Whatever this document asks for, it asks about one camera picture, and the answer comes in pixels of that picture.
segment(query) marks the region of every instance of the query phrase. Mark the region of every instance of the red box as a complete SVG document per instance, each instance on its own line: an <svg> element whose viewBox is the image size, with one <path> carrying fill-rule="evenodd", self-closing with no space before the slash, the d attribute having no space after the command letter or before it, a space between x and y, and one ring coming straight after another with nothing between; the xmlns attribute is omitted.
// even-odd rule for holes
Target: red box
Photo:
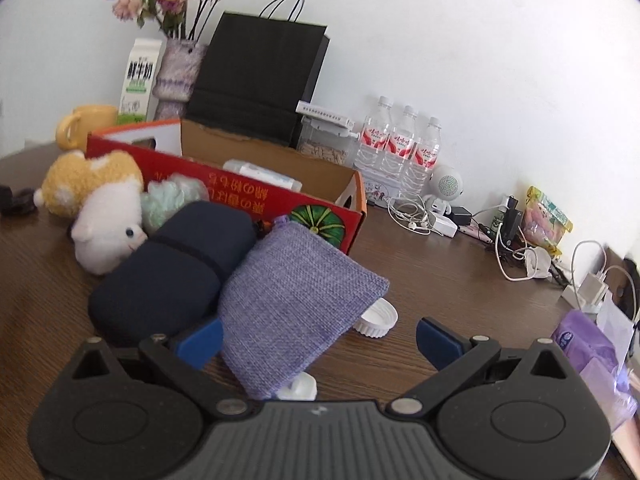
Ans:
<svg viewBox="0 0 640 480"><path fill-rule="evenodd" d="M206 128L192 121L127 124L92 133L86 156L113 150L130 153L145 179L173 173L198 178L212 202L247 211L254 220L279 216L309 227L348 253L367 214L360 173L270 142ZM302 182L293 192L222 170L232 158L245 160Z"/></svg>

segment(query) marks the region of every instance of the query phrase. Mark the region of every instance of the purple plastic wrapper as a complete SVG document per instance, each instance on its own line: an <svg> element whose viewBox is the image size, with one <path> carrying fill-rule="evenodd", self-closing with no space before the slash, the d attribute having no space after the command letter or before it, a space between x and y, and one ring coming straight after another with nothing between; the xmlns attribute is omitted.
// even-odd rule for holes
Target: purple plastic wrapper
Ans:
<svg viewBox="0 0 640 480"><path fill-rule="evenodd" d="M572 310L551 337L598 401L612 432L634 416L638 403L629 393L626 366L618 371L613 343L593 321Z"/></svg>

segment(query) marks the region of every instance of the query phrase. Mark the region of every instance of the blue gripper pad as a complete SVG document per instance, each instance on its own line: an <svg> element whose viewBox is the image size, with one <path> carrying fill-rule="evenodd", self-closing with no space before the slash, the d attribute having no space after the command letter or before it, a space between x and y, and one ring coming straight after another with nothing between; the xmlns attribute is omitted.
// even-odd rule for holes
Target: blue gripper pad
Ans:
<svg viewBox="0 0 640 480"><path fill-rule="evenodd" d="M222 335L222 322L220 318L213 317L176 336L170 348L180 359L197 370L202 370L204 365L220 352Z"/></svg>
<svg viewBox="0 0 640 480"><path fill-rule="evenodd" d="M430 318L422 318L415 328L415 344L436 370L442 370L471 348L471 344Z"/></svg>

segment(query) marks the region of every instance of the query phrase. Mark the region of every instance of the black elastic strap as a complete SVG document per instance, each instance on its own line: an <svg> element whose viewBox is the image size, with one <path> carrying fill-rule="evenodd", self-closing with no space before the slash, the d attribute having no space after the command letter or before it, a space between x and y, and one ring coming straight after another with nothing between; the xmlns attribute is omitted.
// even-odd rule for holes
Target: black elastic strap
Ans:
<svg viewBox="0 0 640 480"><path fill-rule="evenodd" d="M192 258L196 258L196 260L200 260L203 264L209 267L209 269L213 270L213 272L216 273L216 276L220 280L220 284L225 283L226 279L228 278L226 272L222 269L222 267L218 265L217 261L207 256L202 251L199 251L193 247L189 247L186 244L183 244L176 240L172 240L171 238L162 235L153 235L151 238L149 238L149 241L166 245L167 247L171 247L176 251L188 254Z"/></svg>

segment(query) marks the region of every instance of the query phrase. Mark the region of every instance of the mug handle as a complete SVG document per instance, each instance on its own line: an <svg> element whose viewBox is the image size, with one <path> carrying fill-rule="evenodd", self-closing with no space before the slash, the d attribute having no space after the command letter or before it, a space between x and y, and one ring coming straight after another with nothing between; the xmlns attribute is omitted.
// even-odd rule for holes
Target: mug handle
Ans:
<svg viewBox="0 0 640 480"><path fill-rule="evenodd" d="M71 128L80 120L81 115L74 113L64 117L56 128L56 143L62 150L76 150L80 147L78 139L71 135Z"/></svg>

